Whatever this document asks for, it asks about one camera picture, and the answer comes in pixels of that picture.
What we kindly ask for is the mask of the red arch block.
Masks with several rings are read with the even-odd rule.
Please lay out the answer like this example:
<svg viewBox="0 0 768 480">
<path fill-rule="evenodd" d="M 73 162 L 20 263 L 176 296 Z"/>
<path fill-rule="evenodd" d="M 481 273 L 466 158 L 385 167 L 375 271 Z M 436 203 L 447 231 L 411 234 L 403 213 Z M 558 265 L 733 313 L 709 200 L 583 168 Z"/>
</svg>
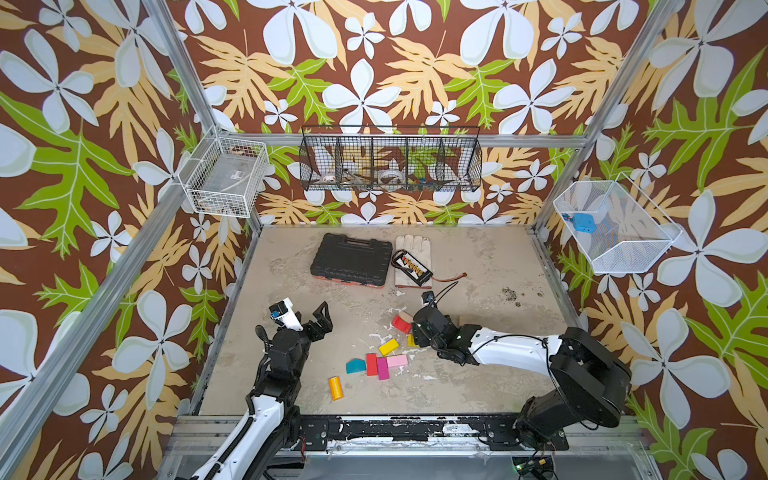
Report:
<svg viewBox="0 0 768 480">
<path fill-rule="evenodd" d="M 401 316 L 396 316 L 392 320 L 392 326 L 406 335 L 409 335 L 412 332 L 412 323 L 403 319 Z"/>
</svg>

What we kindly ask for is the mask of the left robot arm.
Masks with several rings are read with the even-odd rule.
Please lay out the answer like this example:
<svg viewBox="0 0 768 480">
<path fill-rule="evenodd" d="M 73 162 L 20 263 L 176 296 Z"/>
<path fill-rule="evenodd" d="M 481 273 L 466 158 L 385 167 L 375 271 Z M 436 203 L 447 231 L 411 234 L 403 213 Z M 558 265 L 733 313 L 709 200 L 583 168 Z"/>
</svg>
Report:
<svg viewBox="0 0 768 480">
<path fill-rule="evenodd" d="M 269 307 L 277 329 L 255 327 L 263 357 L 245 395 L 247 410 L 217 451 L 193 474 L 194 479 L 260 479 L 275 455 L 297 444 L 301 411 L 296 400 L 311 345 L 333 331 L 329 305 L 323 301 L 306 322 L 285 298 Z"/>
</svg>

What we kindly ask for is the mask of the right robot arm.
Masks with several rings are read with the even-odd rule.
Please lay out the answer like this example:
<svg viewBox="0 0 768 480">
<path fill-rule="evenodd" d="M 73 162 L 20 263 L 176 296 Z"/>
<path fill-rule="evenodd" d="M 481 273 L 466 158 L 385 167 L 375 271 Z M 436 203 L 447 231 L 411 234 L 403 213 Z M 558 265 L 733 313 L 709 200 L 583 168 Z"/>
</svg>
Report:
<svg viewBox="0 0 768 480">
<path fill-rule="evenodd" d="M 503 333 L 476 324 L 456 326 L 432 302 L 413 317 L 416 345 L 458 365 L 499 365 L 547 377 L 553 389 L 526 400 L 512 436 L 521 446 L 550 446 L 568 426 L 615 428 L 630 390 L 629 367 L 584 330 L 560 335 Z"/>
</svg>

